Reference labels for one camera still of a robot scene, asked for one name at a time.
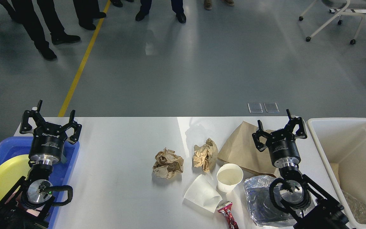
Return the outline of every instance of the chair leg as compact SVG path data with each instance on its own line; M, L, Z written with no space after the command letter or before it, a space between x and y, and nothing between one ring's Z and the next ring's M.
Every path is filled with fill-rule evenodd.
M320 28L318 28L314 33L312 33L309 38L314 37L318 32L320 32L324 27L326 27L330 22L332 22L336 17L338 17L342 12L339 11L338 13L336 13L333 17L331 17L330 19L328 19L323 25L320 26Z
M361 17L361 20L360 20L360 24L358 25L358 28L357 28L357 31L354 35L354 38L350 41L350 44L355 44L356 43L356 38L358 36L358 34L360 33L360 30L362 28L362 22L365 18L365 14L363 13L352 13L352 12L343 12L342 15L349 15L349 16L360 16Z
M336 17L338 17L339 15L341 15L341 13L343 13L348 6L350 5L351 0L347 0L347 3L345 4L345 6L340 9L340 11L338 11L333 17L331 17L330 19L328 19L322 26L320 26L320 28L318 28L314 33L312 33L309 37L306 37L306 41L309 42L311 40L312 37L314 37L318 32L320 32L324 27L326 27L330 22L332 22Z
M342 18L342 14L340 15L340 18L338 19L338 22L337 22L338 25L342 24L342 19L341 18Z
M318 0L314 0L314 2L312 2L308 8L300 15L299 17L299 20L300 18L302 18L301 20L303 20L303 16L311 9L311 7L313 7L316 3L317 3Z

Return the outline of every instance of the paper cup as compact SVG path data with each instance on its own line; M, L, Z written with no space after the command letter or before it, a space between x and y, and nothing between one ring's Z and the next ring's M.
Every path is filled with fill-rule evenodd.
M220 194L208 183L204 175L199 175L193 181L184 198L210 212L215 212L218 203L222 200Z
M228 193L242 181L243 177L244 173L238 165L225 164L217 172L217 188L220 191Z

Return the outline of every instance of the crumpled brown paper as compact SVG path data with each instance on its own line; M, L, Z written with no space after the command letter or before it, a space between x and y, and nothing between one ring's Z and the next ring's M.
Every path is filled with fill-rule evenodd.
M252 134L257 129L257 126L243 121L222 146L218 159L237 164L256 175L268 174L274 177L276 168L270 161L268 149L259 152L255 147Z
M199 147L194 146L193 165L194 167L202 167L204 172L210 171L217 161L218 149L215 142L210 138L206 143Z
M183 158L174 154L173 150L164 149L155 156L153 165L155 176L170 179L183 172Z

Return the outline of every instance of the blue plastic bin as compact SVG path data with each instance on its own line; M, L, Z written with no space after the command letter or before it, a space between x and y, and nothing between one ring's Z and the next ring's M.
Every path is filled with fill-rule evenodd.
M0 165L7 160L18 156L18 155L27 155L31 149L33 137L10 137L2 142L0 142ZM80 144L76 142L76 144L71 145L68 142L65 142L64 145L64 156L67 158L66 163L59 163L53 166L53 172L49 177L49 181L52 182L53 185L65 185L67 184L71 172L73 171L74 164L77 160L77 154ZM66 193L60 192L59 194L55 192L53 194L57 200L61 200L63 195L67 195ZM47 217L47 221L49 222L49 227L55 222L57 217L58 207L51 207L49 212L50 215Z

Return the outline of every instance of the white bin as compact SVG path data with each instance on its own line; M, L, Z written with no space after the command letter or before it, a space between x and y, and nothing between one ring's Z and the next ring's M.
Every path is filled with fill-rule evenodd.
M348 219L355 227L366 228L354 219L341 192L366 203L366 119L309 119L308 128ZM329 162L339 164L340 185Z

